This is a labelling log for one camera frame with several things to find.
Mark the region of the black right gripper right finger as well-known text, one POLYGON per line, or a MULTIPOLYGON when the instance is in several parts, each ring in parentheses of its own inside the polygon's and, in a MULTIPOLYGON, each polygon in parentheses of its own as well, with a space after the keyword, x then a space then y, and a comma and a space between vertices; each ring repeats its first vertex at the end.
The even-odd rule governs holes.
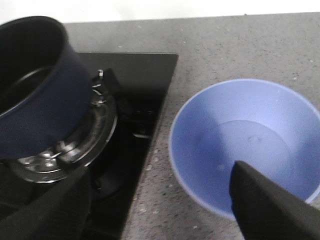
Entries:
POLYGON ((231 170, 231 209, 246 240, 318 240, 320 211, 244 161, 231 170))

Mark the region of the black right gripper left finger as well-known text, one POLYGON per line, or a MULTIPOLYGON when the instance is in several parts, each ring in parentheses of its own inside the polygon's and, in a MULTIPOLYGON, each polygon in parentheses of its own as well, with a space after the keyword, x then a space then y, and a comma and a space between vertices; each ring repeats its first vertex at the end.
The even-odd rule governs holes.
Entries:
POLYGON ((91 178, 80 166, 0 222, 2 240, 78 240, 91 206, 91 178))

